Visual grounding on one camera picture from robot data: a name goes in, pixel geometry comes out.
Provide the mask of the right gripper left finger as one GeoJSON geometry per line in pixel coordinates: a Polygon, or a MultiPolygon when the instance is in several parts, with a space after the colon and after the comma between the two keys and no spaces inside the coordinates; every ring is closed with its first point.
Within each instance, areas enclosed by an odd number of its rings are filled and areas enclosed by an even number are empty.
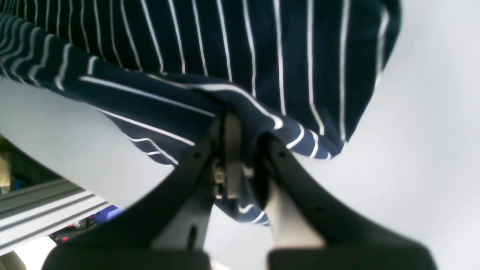
{"type": "Polygon", "coordinates": [[[240,195],[240,146],[240,120],[226,112],[153,191],[54,248],[43,270],[210,270],[203,246],[211,209],[240,195]]]}

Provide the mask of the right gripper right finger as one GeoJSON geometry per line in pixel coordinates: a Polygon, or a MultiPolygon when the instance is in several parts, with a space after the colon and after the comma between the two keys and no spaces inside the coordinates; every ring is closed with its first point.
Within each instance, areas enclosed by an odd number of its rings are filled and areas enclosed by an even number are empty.
{"type": "Polygon", "coordinates": [[[275,247],[270,270],[435,270],[430,251],[326,191],[272,135],[255,152],[255,181],[275,247]]]}

